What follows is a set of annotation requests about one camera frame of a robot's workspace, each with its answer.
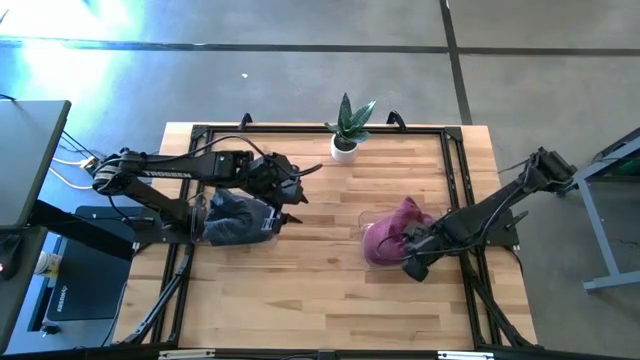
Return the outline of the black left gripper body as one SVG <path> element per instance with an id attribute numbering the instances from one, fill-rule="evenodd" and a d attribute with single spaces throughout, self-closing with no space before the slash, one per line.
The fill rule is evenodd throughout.
<path id="1" fill-rule="evenodd" d="M 288 196 L 304 194 L 301 177 L 287 157 L 271 153 L 249 163 L 249 193 L 271 205 L 284 205 Z"/>

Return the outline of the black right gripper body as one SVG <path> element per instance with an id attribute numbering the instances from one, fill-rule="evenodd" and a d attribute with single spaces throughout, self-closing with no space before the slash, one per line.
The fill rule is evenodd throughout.
<path id="1" fill-rule="evenodd" d="M 406 235 L 405 262 L 418 259 L 421 262 L 433 263 L 444 255 L 445 241 L 442 237 L 440 222 L 430 225 L 410 222 L 405 227 L 404 233 Z"/>

